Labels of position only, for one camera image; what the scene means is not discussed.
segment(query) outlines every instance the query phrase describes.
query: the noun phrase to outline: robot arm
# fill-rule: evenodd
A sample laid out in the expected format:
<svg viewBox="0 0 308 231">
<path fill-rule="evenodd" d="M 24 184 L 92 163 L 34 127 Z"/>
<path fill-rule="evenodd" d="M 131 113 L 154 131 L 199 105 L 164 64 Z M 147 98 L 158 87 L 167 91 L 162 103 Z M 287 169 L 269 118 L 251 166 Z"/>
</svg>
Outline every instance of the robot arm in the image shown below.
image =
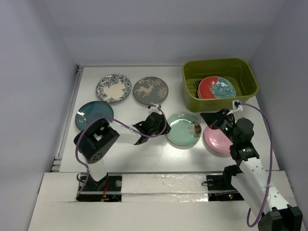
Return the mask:
<svg viewBox="0 0 308 231">
<path fill-rule="evenodd" d="M 257 217 L 262 209 L 268 186 L 268 174 L 259 155 L 251 143 L 254 135 L 253 123 L 241 118 L 235 122 L 229 110 L 217 113 L 201 113 L 209 128 L 220 129 L 232 142 L 230 153 L 236 165 L 226 167 L 222 176 L 207 176 L 213 189 L 215 185 L 234 187 L 248 203 Z M 276 187 L 269 185 L 268 197 L 258 223 L 260 231 L 300 231 L 302 213 L 298 207 L 291 207 Z"/>
<path fill-rule="evenodd" d="M 146 120 L 132 125 L 130 128 L 134 127 L 138 132 L 147 136 L 159 134 L 166 124 L 165 117 L 159 109 L 159 104 L 149 106 L 149 116 Z M 171 128 L 167 124 L 161 135 L 169 133 L 170 130 Z M 81 133 L 74 138 L 75 144 L 77 144 L 80 135 Z M 97 190 L 102 190 L 106 187 L 108 173 L 104 166 L 103 157 L 115 141 L 140 145 L 147 142 L 148 139 L 149 137 L 141 136 L 132 129 L 127 129 L 117 123 L 109 123 L 106 119 L 95 122 L 82 137 L 78 148 L 88 165 L 90 172 L 89 183 L 94 184 Z"/>
</svg>

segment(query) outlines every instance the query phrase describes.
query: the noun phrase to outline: mint green plate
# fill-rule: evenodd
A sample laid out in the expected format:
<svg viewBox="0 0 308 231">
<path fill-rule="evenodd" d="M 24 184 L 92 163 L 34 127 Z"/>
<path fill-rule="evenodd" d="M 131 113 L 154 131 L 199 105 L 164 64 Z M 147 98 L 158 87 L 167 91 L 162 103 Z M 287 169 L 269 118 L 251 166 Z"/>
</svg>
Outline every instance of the mint green plate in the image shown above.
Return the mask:
<svg viewBox="0 0 308 231">
<path fill-rule="evenodd" d="M 171 131 L 168 139 L 178 146 L 192 146 L 201 136 L 201 126 L 198 120 L 187 113 L 176 113 L 169 117 Z"/>
</svg>

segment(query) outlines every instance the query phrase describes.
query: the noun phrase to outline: gray plate with deer design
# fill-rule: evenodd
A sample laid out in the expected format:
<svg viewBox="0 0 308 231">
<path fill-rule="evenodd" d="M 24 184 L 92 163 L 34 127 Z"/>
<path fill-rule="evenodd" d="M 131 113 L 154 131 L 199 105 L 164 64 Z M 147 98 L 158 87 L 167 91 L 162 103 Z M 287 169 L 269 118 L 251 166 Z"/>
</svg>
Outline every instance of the gray plate with deer design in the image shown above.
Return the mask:
<svg viewBox="0 0 308 231">
<path fill-rule="evenodd" d="M 142 104 L 161 103 L 168 96 L 167 84 L 157 77 L 145 77 L 134 86 L 134 96 Z"/>
</svg>

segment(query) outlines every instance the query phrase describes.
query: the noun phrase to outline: floral pattern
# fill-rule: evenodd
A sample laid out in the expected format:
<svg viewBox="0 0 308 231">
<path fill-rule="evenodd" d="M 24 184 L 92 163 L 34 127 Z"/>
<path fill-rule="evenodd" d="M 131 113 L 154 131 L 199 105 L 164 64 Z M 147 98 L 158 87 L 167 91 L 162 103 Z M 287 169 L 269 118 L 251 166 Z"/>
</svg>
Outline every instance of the floral pattern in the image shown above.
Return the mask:
<svg viewBox="0 0 308 231">
<path fill-rule="evenodd" d="M 224 78 L 219 77 L 218 82 L 210 88 L 216 98 L 235 97 L 236 91 L 234 86 Z"/>
<path fill-rule="evenodd" d="M 164 99 L 167 95 L 168 95 L 168 88 L 163 87 L 159 89 L 158 91 L 159 98 Z"/>
<path fill-rule="evenodd" d="M 108 96 L 105 93 L 105 89 L 106 88 L 111 88 L 113 85 L 121 83 L 123 85 L 123 89 L 122 89 L 122 96 L 119 97 L 118 99 L 115 99 L 112 96 Z M 119 102 L 123 99 L 125 99 L 126 97 L 128 97 L 128 95 L 130 94 L 131 91 L 131 82 L 130 80 L 123 76 L 123 75 L 110 75 L 110 76 L 106 76 L 103 79 L 101 79 L 99 81 L 99 83 L 96 86 L 96 94 L 97 96 L 102 100 L 105 101 L 107 103 L 116 103 Z"/>
<path fill-rule="evenodd" d="M 160 79 L 156 79 L 156 80 L 154 81 L 154 84 L 155 84 L 155 85 L 160 85 L 161 82 L 162 82 L 162 81 L 160 81 Z"/>
<path fill-rule="evenodd" d="M 201 125 L 198 121 L 193 121 L 191 125 L 188 126 L 189 134 L 191 134 L 193 137 L 198 138 L 201 136 Z"/>
</svg>

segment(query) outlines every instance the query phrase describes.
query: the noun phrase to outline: blue and white floral plate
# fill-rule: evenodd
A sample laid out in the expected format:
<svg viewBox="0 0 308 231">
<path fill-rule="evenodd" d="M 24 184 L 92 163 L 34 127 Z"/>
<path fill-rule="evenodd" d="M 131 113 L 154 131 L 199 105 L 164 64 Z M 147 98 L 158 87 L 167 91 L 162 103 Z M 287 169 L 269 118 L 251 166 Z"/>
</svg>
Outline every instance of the blue and white floral plate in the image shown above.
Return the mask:
<svg viewBox="0 0 308 231">
<path fill-rule="evenodd" d="M 109 75 L 102 78 L 96 86 L 98 98 L 107 103 L 124 100 L 131 91 L 130 80 L 123 75 Z"/>
</svg>

